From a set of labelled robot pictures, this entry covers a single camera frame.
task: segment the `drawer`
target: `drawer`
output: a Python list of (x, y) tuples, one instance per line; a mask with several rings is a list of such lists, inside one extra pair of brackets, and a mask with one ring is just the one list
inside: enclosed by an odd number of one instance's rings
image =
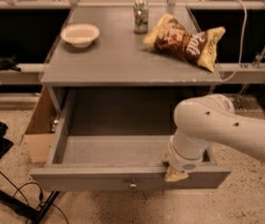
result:
[(47, 163), (32, 177), (47, 190), (216, 188), (230, 168), (212, 149), (188, 179), (166, 183), (161, 161), (175, 131), (173, 88), (70, 89)]

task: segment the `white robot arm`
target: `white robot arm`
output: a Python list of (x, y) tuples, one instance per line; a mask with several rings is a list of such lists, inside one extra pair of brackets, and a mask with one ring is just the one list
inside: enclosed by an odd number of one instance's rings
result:
[(265, 120), (235, 115), (232, 102), (224, 95), (212, 94), (179, 103), (174, 121), (177, 130), (166, 155), (172, 170), (193, 172), (212, 142), (265, 162)]

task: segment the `cardboard box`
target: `cardboard box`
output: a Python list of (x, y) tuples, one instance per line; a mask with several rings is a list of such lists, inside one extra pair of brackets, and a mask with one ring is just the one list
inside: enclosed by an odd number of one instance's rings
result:
[(24, 135), (32, 162), (47, 160), (55, 136), (55, 133), (51, 132), (51, 124), (56, 118), (56, 109), (50, 99), (48, 89), (44, 87)]

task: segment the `drawer knob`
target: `drawer knob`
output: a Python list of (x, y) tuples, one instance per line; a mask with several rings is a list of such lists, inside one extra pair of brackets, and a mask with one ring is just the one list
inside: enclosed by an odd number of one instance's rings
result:
[(130, 190), (136, 190), (136, 189), (138, 189), (138, 186), (135, 184), (134, 179), (133, 179), (132, 182), (130, 183), (130, 185), (129, 185), (129, 189), (130, 189)]

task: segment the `black panel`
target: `black panel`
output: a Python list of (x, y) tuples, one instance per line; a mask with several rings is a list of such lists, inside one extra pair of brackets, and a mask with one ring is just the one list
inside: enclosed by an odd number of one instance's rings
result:
[[(202, 30), (217, 26), (226, 28), (226, 33), (218, 42), (217, 60), (219, 63), (238, 63), (244, 11), (192, 9), (191, 12)], [(264, 46), (265, 10), (248, 10), (242, 62), (253, 62)]]
[(69, 9), (0, 9), (0, 56), (43, 63)]

